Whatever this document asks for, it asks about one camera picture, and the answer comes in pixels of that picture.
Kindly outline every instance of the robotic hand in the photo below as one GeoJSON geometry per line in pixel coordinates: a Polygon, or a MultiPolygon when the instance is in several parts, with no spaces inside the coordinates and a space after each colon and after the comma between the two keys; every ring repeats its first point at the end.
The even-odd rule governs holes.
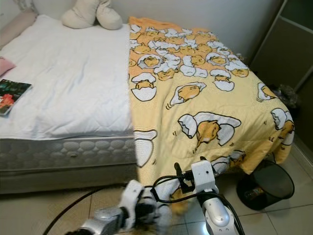
{"type": "Polygon", "coordinates": [[[87,220],[77,231],[66,235],[112,235],[129,230],[137,223],[154,224],[158,234],[164,235],[171,225],[169,203],[197,197],[206,218],[210,235],[245,235],[238,216],[229,202],[218,194],[211,163],[204,157],[182,172],[175,164],[177,176],[163,176],[153,186],[143,187],[131,180],[122,194],[118,207],[99,209],[94,219],[87,220]],[[182,193],[192,195],[169,201],[170,195],[180,187],[182,193]]]}

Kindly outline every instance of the black trash can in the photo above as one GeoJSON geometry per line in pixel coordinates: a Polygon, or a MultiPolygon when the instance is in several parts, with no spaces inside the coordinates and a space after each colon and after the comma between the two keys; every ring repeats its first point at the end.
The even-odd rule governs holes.
{"type": "Polygon", "coordinates": [[[251,175],[237,185],[240,200],[249,208],[259,211],[294,194],[289,174],[274,162],[263,160],[251,175]]]}

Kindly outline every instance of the pink cloth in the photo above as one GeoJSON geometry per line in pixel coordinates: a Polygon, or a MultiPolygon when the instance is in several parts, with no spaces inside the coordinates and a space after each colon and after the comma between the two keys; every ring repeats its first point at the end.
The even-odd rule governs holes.
{"type": "Polygon", "coordinates": [[[0,57],[0,76],[2,76],[5,72],[15,67],[16,65],[13,64],[11,61],[6,60],[3,57],[0,57]]]}

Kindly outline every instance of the quilted white mattress pad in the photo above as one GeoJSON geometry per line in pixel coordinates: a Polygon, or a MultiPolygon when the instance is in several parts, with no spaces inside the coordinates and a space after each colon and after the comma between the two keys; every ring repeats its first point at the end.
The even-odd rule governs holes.
{"type": "Polygon", "coordinates": [[[55,140],[132,134],[128,95],[129,27],[71,29],[41,15],[1,56],[16,64],[1,79],[33,85],[0,139],[55,140]]]}

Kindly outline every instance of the magazine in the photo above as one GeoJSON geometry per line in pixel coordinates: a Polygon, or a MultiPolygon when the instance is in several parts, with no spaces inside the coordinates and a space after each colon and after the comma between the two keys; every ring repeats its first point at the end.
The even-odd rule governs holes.
{"type": "Polygon", "coordinates": [[[31,88],[31,84],[13,82],[3,79],[0,81],[0,116],[7,115],[20,97],[31,88]]]}

